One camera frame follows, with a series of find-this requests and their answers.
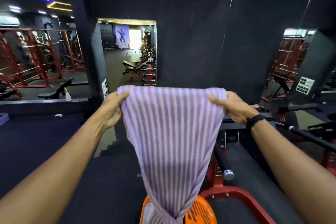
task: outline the yellow led light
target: yellow led light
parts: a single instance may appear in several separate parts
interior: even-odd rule
[[[63,3],[63,2],[53,1],[50,4],[47,5],[47,8],[72,12],[72,9],[55,7],[55,5],[57,5],[57,4],[58,5],[69,5],[69,6],[71,6],[71,4],[69,4],[69,3]]]

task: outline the white sign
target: white sign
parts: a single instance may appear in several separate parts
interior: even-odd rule
[[[103,89],[104,98],[106,98],[107,94],[109,93],[109,89],[107,88],[107,80],[106,79],[101,84],[101,88]]]
[[[303,94],[308,95],[313,84],[314,84],[314,80],[306,78],[306,77],[301,77],[299,84],[296,86],[296,91],[300,91]]]

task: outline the air conditioner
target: air conditioner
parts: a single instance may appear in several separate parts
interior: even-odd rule
[[[0,16],[1,27],[18,27],[20,25],[19,19],[10,16]]]

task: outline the rubber gym floor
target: rubber gym floor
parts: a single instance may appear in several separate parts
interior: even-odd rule
[[[122,61],[132,61],[135,57],[130,54],[124,50],[106,52],[107,80],[111,91],[128,84],[129,74],[122,75]],[[141,77],[135,84],[141,84]],[[72,96],[79,96],[85,91],[72,88]],[[304,115],[302,122],[299,121],[300,126],[320,122],[307,118],[308,115]],[[17,117],[2,125],[0,197],[64,145],[82,121],[82,114],[61,118],[31,116]],[[232,185],[249,191],[276,223],[302,223],[284,194],[246,150],[236,144],[228,147],[228,159],[236,172]],[[142,178],[138,174],[140,168],[134,148],[127,140],[123,122],[119,121],[103,135],[60,223],[137,223],[146,197]],[[219,223],[224,223],[219,221],[223,219],[226,219],[225,223],[257,223],[250,210],[236,199],[214,200],[211,205]]]

